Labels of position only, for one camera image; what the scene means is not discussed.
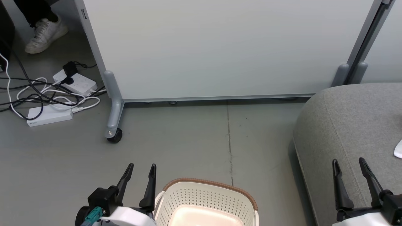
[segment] gray floor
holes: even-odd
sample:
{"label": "gray floor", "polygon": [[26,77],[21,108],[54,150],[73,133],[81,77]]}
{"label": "gray floor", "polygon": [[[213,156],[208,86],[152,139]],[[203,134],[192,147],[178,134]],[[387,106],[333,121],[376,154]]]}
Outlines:
{"label": "gray floor", "polygon": [[[51,79],[70,60],[94,63],[85,37],[74,33],[38,55],[25,54],[18,40],[14,48],[31,78]],[[96,68],[81,74],[101,86]],[[10,75],[23,76],[15,60]],[[1,87],[6,82],[1,80]],[[0,100],[7,101],[6,92]],[[124,110],[124,135],[118,144],[103,137],[110,109],[107,95],[70,121],[38,127],[28,127],[10,111],[0,113],[0,224],[73,225],[92,191],[115,185],[133,162],[125,205],[139,203],[149,168],[156,163],[157,192],[179,177],[233,184],[255,198],[261,225],[311,225],[303,181],[289,146],[303,101],[131,104]],[[31,106],[20,110],[26,114]]]}

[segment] gray wall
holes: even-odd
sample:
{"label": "gray wall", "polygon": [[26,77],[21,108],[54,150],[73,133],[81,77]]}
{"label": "gray wall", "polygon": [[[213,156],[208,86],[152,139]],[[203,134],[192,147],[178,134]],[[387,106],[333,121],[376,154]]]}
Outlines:
{"label": "gray wall", "polygon": [[[14,22],[17,35],[19,35],[22,40],[27,43],[33,37],[33,28],[29,26],[25,20],[24,15],[15,5],[14,0],[2,0],[4,6],[6,7],[12,21]],[[51,6],[53,12],[57,13],[62,17],[70,32],[83,33],[80,17],[78,15],[77,8],[75,6],[74,0],[59,0]]]}

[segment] black cable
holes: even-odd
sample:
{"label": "black cable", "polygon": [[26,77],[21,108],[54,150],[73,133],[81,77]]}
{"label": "black cable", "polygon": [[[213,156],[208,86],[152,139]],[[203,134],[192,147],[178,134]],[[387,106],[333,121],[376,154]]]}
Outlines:
{"label": "black cable", "polygon": [[[41,81],[38,81],[38,83],[34,83],[33,85],[34,85],[34,86],[49,85],[49,86],[55,87],[52,83],[41,82]],[[17,87],[10,87],[10,88],[8,88],[8,89],[9,89],[9,90],[21,89],[21,88],[26,88],[26,87],[28,87],[28,86],[30,86],[30,84],[26,84],[26,85],[23,85],[23,86],[17,86]],[[7,88],[5,88],[5,87],[0,87],[0,90],[7,90]]]}
{"label": "black cable", "polygon": [[[69,94],[69,95],[75,97],[77,101],[79,101],[79,98],[82,98],[81,96],[78,96],[78,95],[73,94],[73,93],[71,92],[71,90],[69,90],[69,89],[67,89],[67,88],[64,88],[64,87],[60,87],[60,85],[55,86],[55,85],[53,85],[52,83],[48,83],[48,82],[42,82],[42,81],[38,81],[38,82],[40,82],[40,83],[34,83],[34,84],[32,84],[32,85],[33,85],[33,86],[40,86],[40,85],[49,85],[49,86],[53,86],[54,88],[56,88],[56,90],[59,89],[59,90],[65,92],[65,93],[67,93],[67,94]],[[28,84],[28,85],[24,85],[24,86],[18,86],[18,87],[9,88],[9,89],[25,88],[25,87],[27,87],[27,86],[31,86],[31,85]],[[0,104],[0,105],[9,104],[9,103],[14,103],[14,102],[17,102],[17,101],[18,101],[18,100],[13,101],[13,102],[3,103],[3,104]]]}
{"label": "black cable", "polygon": [[[66,92],[66,93],[67,93],[67,92],[71,92],[71,91],[70,91],[69,89],[67,89],[67,88],[60,87],[60,85],[61,85],[61,84],[58,84],[57,86],[54,86],[54,85],[53,85],[53,86],[55,87],[55,90],[59,89],[59,90],[61,90],[61,91],[63,91],[63,92]],[[39,98],[33,98],[33,97],[31,97],[32,95],[36,95],[36,96],[38,96]],[[53,99],[55,95],[56,95],[56,92],[53,92],[51,98]],[[80,101],[79,99],[82,98],[81,96],[78,96],[78,95],[72,95],[72,96],[74,96],[74,97],[76,98],[77,103]],[[38,100],[38,99],[40,99],[40,101],[28,101],[27,99],[31,99],[31,100]],[[7,105],[7,104],[14,104],[14,103],[19,103],[18,105],[21,105],[22,103],[50,103],[51,101],[52,101],[52,100],[43,100],[42,98],[40,98],[40,96],[39,96],[38,94],[34,93],[34,94],[29,95],[29,98],[28,98],[28,97],[24,97],[24,98],[18,99],[18,100],[16,100],[16,101],[11,101],[11,102],[6,102],[6,103],[0,103],[0,105]]]}
{"label": "black cable", "polygon": [[[8,105],[8,104],[13,104],[12,106],[13,107],[17,107],[17,106],[19,106],[19,105],[21,105],[21,104],[23,104],[23,103],[25,103],[25,100],[28,100],[28,99],[31,99],[31,100],[37,100],[37,99],[39,99],[39,98],[33,98],[33,97],[31,97],[31,96],[34,96],[34,95],[36,95],[35,93],[33,93],[33,94],[31,94],[31,95],[29,95],[29,96],[27,96],[27,97],[24,97],[24,98],[21,98],[21,99],[19,99],[19,100],[17,100],[17,101],[12,101],[12,102],[7,102],[7,103],[1,103],[0,105]],[[0,110],[0,112],[3,112],[3,111],[8,111],[8,110],[10,110],[11,109],[11,105],[8,107],[8,108],[5,108],[5,109],[2,109],[2,110]]]}
{"label": "black cable", "polygon": [[80,63],[78,61],[73,61],[73,62],[75,63],[76,66],[80,66],[80,67],[83,67],[83,68],[93,68],[93,67],[96,66],[96,64],[94,66],[88,66],[88,65],[82,64],[82,63]]}
{"label": "black cable", "polygon": [[9,49],[10,52],[11,52],[11,54],[15,57],[15,59],[16,59],[17,62],[18,62],[18,65],[20,66],[21,70],[23,71],[24,76],[25,76],[25,78],[27,79],[29,85],[32,87],[33,90],[35,90],[35,92],[38,93],[38,95],[40,95],[41,97],[44,97],[44,98],[46,98],[46,99],[48,99],[48,100],[50,100],[50,101],[53,101],[53,102],[55,102],[55,103],[58,103],[58,104],[63,104],[63,105],[66,105],[66,106],[75,106],[75,105],[77,105],[77,104],[67,104],[67,103],[64,103],[64,102],[61,102],[61,101],[57,101],[57,100],[52,99],[52,98],[50,98],[50,97],[44,95],[43,93],[41,93],[41,92],[32,84],[30,78],[29,78],[28,75],[27,75],[27,72],[25,71],[25,68],[24,68],[23,64],[21,63],[21,61],[20,61],[20,59],[18,58],[18,56],[17,56],[17,54],[15,53],[15,51],[8,45],[8,43],[7,43],[6,41],[4,41],[4,39],[3,39],[1,36],[0,36],[0,40],[4,43],[4,45],[7,47],[7,49]]}
{"label": "black cable", "polygon": [[[33,95],[38,96],[38,94],[33,93],[33,94],[29,95],[28,97],[25,97],[25,98],[23,98],[23,99],[28,99],[29,97],[31,97],[31,96],[33,96]],[[38,118],[38,117],[42,114],[42,112],[43,112],[43,102],[41,103],[41,111],[38,113],[37,116],[35,116],[35,117],[33,117],[33,118],[27,118],[27,117],[25,117],[23,114],[21,114],[20,112],[18,112],[17,110],[15,110],[15,111],[16,111],[19,115],[21,115],[21,117],[24,118],[25,120],[34,120],[34,119]]]}
{"label": "black cable", "polygon": [[93,92],[93,93],[90,95],[90,97],[95,96],[95,94],[97,94],[99,91],[101,91],[101,90],[104,89],[104,88],[105,88],[105,87],[102,86],[100,89],[98,89],[97,91]]}

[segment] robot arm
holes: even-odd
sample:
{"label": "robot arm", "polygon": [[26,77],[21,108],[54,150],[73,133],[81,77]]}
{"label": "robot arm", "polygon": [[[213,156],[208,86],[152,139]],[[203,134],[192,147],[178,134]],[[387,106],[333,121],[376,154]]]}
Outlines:
{"label": "robot arm", "polygon": [[342,171],[338,161],[332,161],[334,177],[336,220],[334,226],[379,226],[402,225],[402,195],[394,195],[390,190],[383,190],[366,160],[359,158],[360,169],[367,180],[371,195],[371,207],[354,208],[342,181]]}
{"label": "robot arm", "polygon": [[77,213],[76,226],[156,226],[152,212],[155,209],[156,165],[152,164],[148,185],[139,208],[124,207],[123,197],[127,182],[131,179],[134,164],[130,163],[117,186],[97,188],[88,204]]}

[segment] white paper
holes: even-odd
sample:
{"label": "white paper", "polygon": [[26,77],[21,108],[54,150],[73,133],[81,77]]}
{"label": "white paper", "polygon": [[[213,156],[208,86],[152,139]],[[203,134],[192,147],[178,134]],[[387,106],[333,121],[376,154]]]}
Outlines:
{"label": "white paper", "polygon": [[402,140],[396,145],[394,155],[398,158],[402,158]]}

